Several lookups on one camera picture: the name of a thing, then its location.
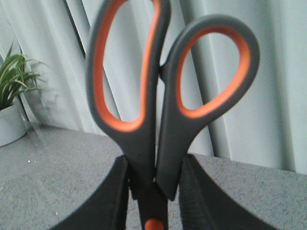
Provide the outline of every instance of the curtain fold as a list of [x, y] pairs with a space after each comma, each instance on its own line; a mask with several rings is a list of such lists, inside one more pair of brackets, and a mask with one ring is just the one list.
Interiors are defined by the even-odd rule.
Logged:
[[[23, 96], [29, 119], [103, 134], [91, 118], [85, 90], [88, 35], [101, 0], [0, 0], [0, 55], [14, 41], [45, 64], [44, 89]], [[160, 64], [186, 24], [213, 13], [234, 16], [255, 33], [260, 67], [243, 99], [204, 128], [190, 151], [307, 174], [307, 49], [304, 9], [295, 0], [171, 0], [172, 15]], [[124, 3], [112, 24], [104, 61], [104, 91], [110, 111], [125, 121], [138, 116], [142, 55], [154, 7], [149, 0]], [[197, 108], [228, 85], [238, 65], [234, 43], [221, 34], [201, 38], [188, 54], [181, 91]], [[157, 133], [164, 85], [158, 81]]]

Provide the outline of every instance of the scissors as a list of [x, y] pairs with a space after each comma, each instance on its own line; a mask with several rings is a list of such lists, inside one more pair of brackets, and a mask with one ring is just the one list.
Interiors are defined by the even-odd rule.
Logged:
[[[143, 230], [168, 229], [168, 200], [173, 201], [180, 184], [183, 228], [189, 230], [274, 229], [232, 201], [187, 154], [195, 136], [210, 122], [235, 105], [252, 84], [259, 65], [259, 46], [252, 31], [239, 20], [211, 15], [188, 24], [178, 35], [163, 66], [160, 56], [171, 15], [169, 0], [152, 0], [154, 16], [142, 61], [140, 113], [130, 122], [109, 111], [103, 93], [103, 60], [108, 32], [115, 14], [126, 0], [105, 0], [91, 33], [87, 55], [88, 103], [95, 122], [121, 147], [107, 178], [96, 192], [69, 218], [62, 229], [125, 229], [128, 188], [138, 201]], [[221, 94], [198, 109], [187, 109], [180, 92], [185, 57], [202, 36], [221, 33], [239, 51], [233, 80]], [[155, 162], [156, 88], [158, 76], [165, 83], [162, 122]], [[217, 199], [207, 199], [217, 194]], [[229, 204], [219, 211], [216, 204]]]

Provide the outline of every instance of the white pot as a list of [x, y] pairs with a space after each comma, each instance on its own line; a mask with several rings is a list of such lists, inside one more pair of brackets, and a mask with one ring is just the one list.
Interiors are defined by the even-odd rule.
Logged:
[[25, 133], [18, 103], [0, 110], [0, 146], [21, 138]]

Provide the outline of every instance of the table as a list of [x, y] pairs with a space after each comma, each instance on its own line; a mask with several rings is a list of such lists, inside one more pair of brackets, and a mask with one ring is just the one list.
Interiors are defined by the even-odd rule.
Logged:
[[[0, 229], [49, 229], [99, 186], [120, 148], [109, 137], [34, 124], [0, 147]], [[281, 230], [307, 229], [307, 176], [210, 156], [196, 156], [236, 202]], [[127, 229], [141, 229], [129, 200]], [[178, 200], [169, 204], [169, 229], [182, 229]]]

